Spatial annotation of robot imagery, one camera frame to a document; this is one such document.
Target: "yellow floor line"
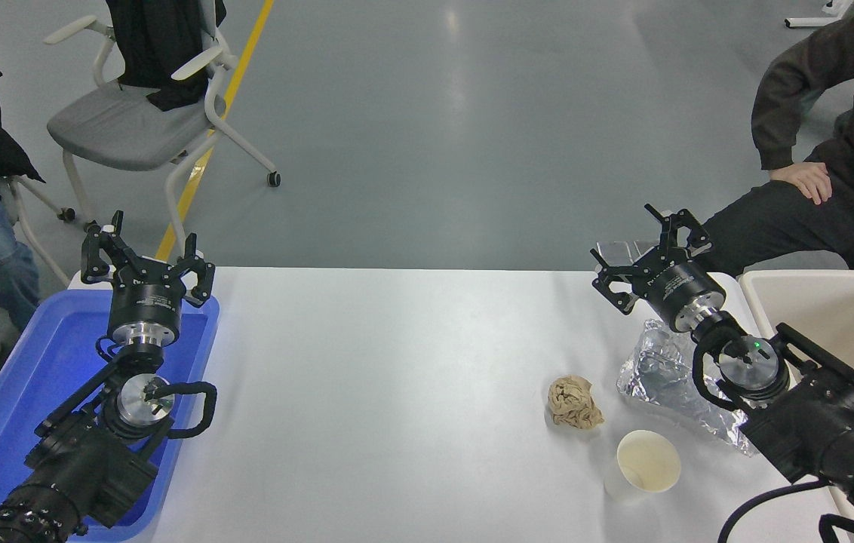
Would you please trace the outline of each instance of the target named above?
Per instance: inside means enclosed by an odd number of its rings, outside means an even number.
[[[223,117],[229,115],[229,107],[233,103],[233,99],[236,97],[236,93],[240,88],[240,83],[243,82],[243,76],[245,75],[245,71],[247,71],[247,66],[249,66],[249,59],[252,58],[253,49],[256,48],[256,44],[259,41],[260,35],[263,33],[263,27],[266,26],[266,20],[269,18],[269,11],[272,10],[273,0],[265,0],[263,2],[263,7],[259,11],[259,16],[256,17],[256,24],[252,27],[252,32],[249,33],[249,39],[247,40],[247,44],[245,48],[243,48],[243,54],[240,56],[240,60],[238,60],[238,65],[236,66],[236,72],[233,73],[233,78],[229,82],[229,86],[226,88],[226,94],[223,99],[226,102],[226,111],[223,113]],[[202,158],[199,158],[198,161],[195,162],[195,166],[192,166],[192,173],[189,174],[189,181],[186,182],[186,188],[183,189],[182,196],[179,196],[179,219],[186,220],[186,214],[189,214],[189,207],[192,206],[192,199],[195,197],[196,190],[199,189],[199,182],[202,181],[202,175],[206,173],[206,164],[209,162],[209,157],[212,157],[213,147],[209,151],[206,152],[205,155],[202,155]],[[165,236],[162,237],[161,244],[158,245],[158,251],[155,251],[155,258],[161,261],[168,261],[169,255],[172,254],[172,249],[176,246],[176,234],[175,231],[172,230],[172,224],[169,224],[168,227],[165,228]]]

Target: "black pants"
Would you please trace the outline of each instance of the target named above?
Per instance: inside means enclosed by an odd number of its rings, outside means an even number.
[[[789,183],[756,186],[706,221],[713,250],[696,262],[736,276],[769,258],[827,250],[854,269],[854,190],[832,175],[831,181],[833,196],[818,206]]]

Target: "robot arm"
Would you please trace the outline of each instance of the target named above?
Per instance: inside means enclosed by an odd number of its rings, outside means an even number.
[[[62,543],[87,532],[86,516],[114,526],[157,477],[149,459],[159,444],[196,436],[212,422],[214,386],[169,384],[155,371],[164,363],[164,347],[179,337],[183,299],[197,307],[209,299],[214,265],[195,250],[195,234],[186,254],[168,265],[135,254],[121,229],[117,212],[111,224],[93,226],[82,244],[82,281],[112,285],[102,339],[115,346],[98,348],[106,365],[35,429],[41,440],[26,457],[34,471],[0,505],[1,543]],[[182,278],[189,272],[198,279],[186,291]],[[172,428],[177,394],[205,396],[195,427]]]
[[[702,226],[688,210],[662,216],[645,207],[662,224],[658,247],[621,267],[610,267],[593,250],[602,265],[594,287],[622,313],[644,299],[673,330],[689,333],[696,344],[693,379],[702,397],[727,410],[743,410],[748,421],[740,429],[788,481],[815,475],[840,488],[854,505],[854,369],[787,324],[779,324],[770,339],[745,333],[720,310],[723,288],[690,260],[711,248]],[[679,247],[683,227],[690,230],[688,244]],[[628,283],[631,292],[613,292],[616,282]],[[704,385],[706,355],[720,369],[719,389],[726,398]],[[802,375],[792,388],[787,364]],[[824,522],[854,529],[838,516]],[[834,540],[831,528],[825,532],[821,526],[824,540]]]

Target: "crumpled tan cloth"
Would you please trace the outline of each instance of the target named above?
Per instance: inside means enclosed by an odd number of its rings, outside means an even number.
[[[548,388],[548,405],[551,420],[564,422],[582,430],[590,430],[605,422],[601,410],[591,397],[591,382],[577,375],[557,379]]]

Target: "chair armrest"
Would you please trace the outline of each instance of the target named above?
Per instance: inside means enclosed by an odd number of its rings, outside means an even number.
[[[223,46],[213,45],[212,48],[208,48],[206,51],[195,55],[186,64],[183,64],[175,72],[172,72],[172,79],[176,81],[189,79],[196,72],[199,72],[200,69],[206,68],[210,64],[221,64],[226,66],[226,68],[235,68],[236,57],[227,53]]]
[[[104,35],[104,37],[109,38],[109,40],[115,40],[115,33],[112,31],[110,26],[100,23],[99,18],[95,17],[95,15],[85,15],[85,17],[69,22],[65,26],[52,32],[43,40],[43,42],[48,45],[55,45],[58,44],[58,42],[68,40],[68,38],[71,38],[73,35],[78,34],[78,32],[85,30],[86,28]]]

